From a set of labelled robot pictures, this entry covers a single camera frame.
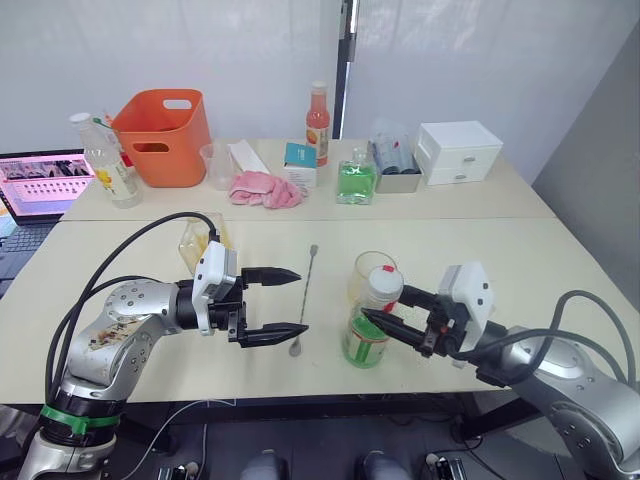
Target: white table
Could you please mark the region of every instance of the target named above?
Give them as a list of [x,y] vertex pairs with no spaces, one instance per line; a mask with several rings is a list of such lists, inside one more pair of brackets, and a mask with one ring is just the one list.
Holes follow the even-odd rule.
[[[272,173],[282,175],[285,140],[249,142]],[[329,142],[330,165],[319,170],[319,186],[301,205],[289,210],[231,205],[226,192],[213,189],[207,179],[191,188],[151,188],[140,181],[143,201],[121,210],[105,200],[102,187],[93,182],[74,202],[62,220],[155,220],[169,212],[198,210],[220,212],[225,220],[382,220],[430,218],[555,218],[503,158],[498,158],[483,182],[425,187],[415,193],[376,195],[368,207],[338,205],[335,202],[337,165],[351,158],[363,140]],[[225,148],[225,141],[216,147]]]
[[[146,222],[62,222],[0,301],[0,402],[43,399],[44,363],[51,334],[105,256]],[[187,278],[177,252],[184,223],[164,225],[127,249],[104,279],[145,274],[164,281]],[[506,326],[545,327],[556,299],[582,288],[602,296],[621,316],[640,352],[638,312],[557,219],[379,221],[229,221],[244,266],[276,265],[306,273],[311,243],[320,246],[309,286],[303,353],[288,343],[240,349],[225,333],[190,331],[163,338],[131,401],[272,397],[315,394],[470,391],[489,388],[474,369],[449,359],[421,358],[392,340],[379,366],[360,370],[343,358],[340,339],[348,305],[345,284],[356,255],[379,249],[394,256],[408,283],[433,290],[449,264],[479,259],[496,293],[494,320]],[[247,291],[250,326],[298,320],[303,282]],[[101,309],[87,304],[78,328]],[[424,326],[414,318],[412,323]],[[608,319],[587,301],[566,310],[562,328],[600,342],[625,365]]]

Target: gray wall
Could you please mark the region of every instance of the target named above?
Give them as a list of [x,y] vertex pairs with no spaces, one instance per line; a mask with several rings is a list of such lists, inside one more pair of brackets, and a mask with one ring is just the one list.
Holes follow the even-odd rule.
[[533,187],[640,309],[638,24]]

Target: bottle cap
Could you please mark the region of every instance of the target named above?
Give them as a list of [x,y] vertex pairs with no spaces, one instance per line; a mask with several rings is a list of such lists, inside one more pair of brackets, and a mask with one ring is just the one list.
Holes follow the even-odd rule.
[[313,92],[325,92],[327,90],[327,82],[316,80],[311,84],[311,89]]
[[91,120],[91,114],[86,112],[76,113],[69,117],[71,123],[84,123],[87,120]]
[[402,274],[391,265],[376,267],[369,274],[369,297],[385,304],[400,298],[404,287]]

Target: juice bottle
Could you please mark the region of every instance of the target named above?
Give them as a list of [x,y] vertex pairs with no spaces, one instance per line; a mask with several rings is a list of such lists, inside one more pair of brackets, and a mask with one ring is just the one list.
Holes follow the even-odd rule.
[[319,167],[327,164],[329,123],[327,84],[315,81],[311,84],[311,107],[307,112],[307,146],[316,149],[316,161]]

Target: pink cloth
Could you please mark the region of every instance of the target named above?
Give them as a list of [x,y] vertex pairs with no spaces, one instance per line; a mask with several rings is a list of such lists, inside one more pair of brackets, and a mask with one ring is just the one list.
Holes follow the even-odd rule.
[[302,201],[297,186],[263,172],[238,175],[229,189],[234,205],[264,205],[267,208],[291,208]]

